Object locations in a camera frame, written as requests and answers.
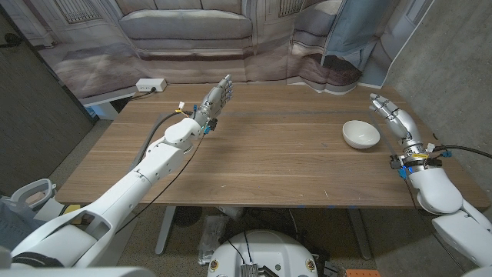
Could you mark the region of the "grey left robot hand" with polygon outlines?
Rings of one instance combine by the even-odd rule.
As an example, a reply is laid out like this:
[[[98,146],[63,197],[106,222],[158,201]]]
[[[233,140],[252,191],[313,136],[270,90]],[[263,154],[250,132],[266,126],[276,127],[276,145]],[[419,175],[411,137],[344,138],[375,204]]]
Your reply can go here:
[[[233,84],[230,75],[226,75],[204,97],[203,102],[194,114],[194,120],[201,126],[207,125],[213,118],[217,118],[221,110],[231,99]]]

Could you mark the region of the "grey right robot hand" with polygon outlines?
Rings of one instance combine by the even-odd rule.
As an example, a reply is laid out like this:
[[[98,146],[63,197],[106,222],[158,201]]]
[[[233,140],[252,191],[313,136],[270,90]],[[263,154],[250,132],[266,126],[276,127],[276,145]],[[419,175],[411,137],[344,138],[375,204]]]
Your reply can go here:
[[[411,173],[429,169],[427,151],[417,124],[411,116],[381,95],[371,93],[370,99],[372,102],[370,109],[384,118],[387,127],[393,132],[403,149],[402,165],[407,167]]]

